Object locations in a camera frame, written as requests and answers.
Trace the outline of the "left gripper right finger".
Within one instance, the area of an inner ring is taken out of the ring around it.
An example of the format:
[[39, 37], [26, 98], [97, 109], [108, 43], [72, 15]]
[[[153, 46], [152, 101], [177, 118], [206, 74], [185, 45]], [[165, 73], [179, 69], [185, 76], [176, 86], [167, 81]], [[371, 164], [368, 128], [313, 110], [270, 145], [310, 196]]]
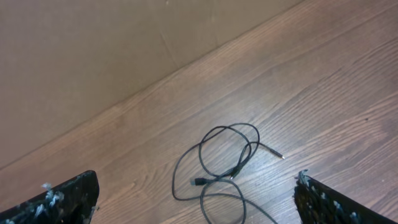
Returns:
[[294, 202], [303, 224], [397, 224], [302, 170], [296, 177]]

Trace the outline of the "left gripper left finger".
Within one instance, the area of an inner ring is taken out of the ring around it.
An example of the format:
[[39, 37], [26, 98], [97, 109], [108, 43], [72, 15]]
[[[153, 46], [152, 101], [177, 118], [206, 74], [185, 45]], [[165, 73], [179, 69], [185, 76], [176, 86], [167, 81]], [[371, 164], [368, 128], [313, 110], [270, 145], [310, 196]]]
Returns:
[[45, 192], [1, 212], [1, 224], [90, 224], [100, 187], [87, 170], [62, 184], [44, 183]]

